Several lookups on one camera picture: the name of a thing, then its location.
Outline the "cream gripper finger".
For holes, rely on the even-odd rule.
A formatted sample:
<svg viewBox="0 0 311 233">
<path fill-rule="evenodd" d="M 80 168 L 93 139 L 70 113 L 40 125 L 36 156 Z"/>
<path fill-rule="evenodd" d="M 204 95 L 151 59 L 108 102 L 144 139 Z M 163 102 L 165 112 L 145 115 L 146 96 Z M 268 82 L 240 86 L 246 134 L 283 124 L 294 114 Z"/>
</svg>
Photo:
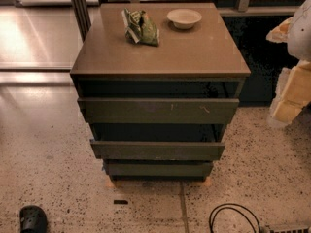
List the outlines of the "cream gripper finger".
<svg viewBox="0 0 311 233">
<path fill-rule="evenodd" d="M 266 35 L 266 40 L 272 43 L 286 43 L 291 21 L 292 19 L 289 17 L 270 30 Z"/>
<path fill-rule="evenodd" d="M 283 68 L 269 109 L 270 126 L 287 126 L 311 102 L 311 63 L 299 61 L 292 69 Z"/>
</svg>

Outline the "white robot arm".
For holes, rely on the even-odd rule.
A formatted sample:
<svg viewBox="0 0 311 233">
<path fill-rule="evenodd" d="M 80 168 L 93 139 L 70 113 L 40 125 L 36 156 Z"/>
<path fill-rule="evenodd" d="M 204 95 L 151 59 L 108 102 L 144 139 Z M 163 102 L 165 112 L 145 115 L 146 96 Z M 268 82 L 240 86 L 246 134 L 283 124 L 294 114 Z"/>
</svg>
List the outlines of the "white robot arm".
<svg viewBox="0 0 311 233">
<path fill-rule="evenodd" d="M 288 54 L 297 58 L 292 68 L 283 68 L 267 122 L 271 127 L 290 125 L 311 103 L 311 0 L 305 0 L 294 15 L 272 29 L 266 39 L 286 43 Z"/>
</svg>

